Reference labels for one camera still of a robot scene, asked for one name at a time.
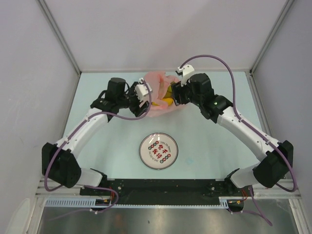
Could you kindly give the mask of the pink plastic bag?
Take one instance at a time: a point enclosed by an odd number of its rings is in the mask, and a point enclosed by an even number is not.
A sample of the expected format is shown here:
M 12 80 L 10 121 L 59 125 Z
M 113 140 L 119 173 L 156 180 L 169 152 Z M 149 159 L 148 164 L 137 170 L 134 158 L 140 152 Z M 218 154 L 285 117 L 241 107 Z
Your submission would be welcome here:
M 153 71 L 148 72 L 144 79 L 149 85 L 151 86 L 153 92 L 152 92 L 152 102 L 156 102 L 157 99 L 164 98 L 166 91 L 169 86 L 173 83 L 178 83 L 180 79 L 173 75 L 166 75 L 165 71 Z M 148 117 L 158 117 L 161 115 L 164 115 L 166 113 L 177 111 L 186 108 L 185 105 L 179 105 L 176 106 L 173 102 L 171 106 L 153 106 L 151 105 L 151 108 L 147 114 Z

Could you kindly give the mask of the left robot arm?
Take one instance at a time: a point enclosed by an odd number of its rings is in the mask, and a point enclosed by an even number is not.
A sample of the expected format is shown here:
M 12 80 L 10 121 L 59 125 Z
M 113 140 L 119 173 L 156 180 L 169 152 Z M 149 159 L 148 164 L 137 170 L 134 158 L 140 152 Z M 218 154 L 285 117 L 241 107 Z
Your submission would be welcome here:
M 42 174 L 47 191 L 48 180 L 59 187 L 72 188 L 75 185 L 90 187 L 97 195 L 104 194 L 108 183 L 104 174 L 95 169 L 80 167 L 77 158 L 93 135 L 112 118 L 135 121 L 147 116 L 152 104 L 152 88 L 141 78 L 131 86 L 122 78 L 111 78 L 90 105 L 82 121 L 56 143 L 46 143 L 41 150 Z

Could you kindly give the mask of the round printed plate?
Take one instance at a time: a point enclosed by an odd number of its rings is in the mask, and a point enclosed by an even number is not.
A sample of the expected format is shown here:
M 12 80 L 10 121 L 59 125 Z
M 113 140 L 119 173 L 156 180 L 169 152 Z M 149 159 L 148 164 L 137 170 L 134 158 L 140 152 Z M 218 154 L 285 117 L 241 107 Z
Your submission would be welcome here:
M 170 167 L 177 160 L 178 152 L 177 142 L 165 133 L 146 136 L 139 147 L 141 161 L 154 170 Z

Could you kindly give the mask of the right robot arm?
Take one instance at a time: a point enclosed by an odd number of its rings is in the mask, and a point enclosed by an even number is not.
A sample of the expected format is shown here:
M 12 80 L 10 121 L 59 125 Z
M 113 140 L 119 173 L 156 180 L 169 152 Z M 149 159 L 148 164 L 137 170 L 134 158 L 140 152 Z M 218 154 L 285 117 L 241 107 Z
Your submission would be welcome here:
M 192 75 L 185 84 L 172 83 L 171 90 L 175 105 L 194 104 L 206 119 L 231 132 L 258 159 L 257 164 L 226 176 L 225 191 L 229 195 L 237 195 L 242 188 L 258 183 L 266 188 L 281 186 L 279 181 L 293 165 L 293 145 L 289 141 L 281 142 L 247 121 L 231 101 L 215 94 L 205 73 Z

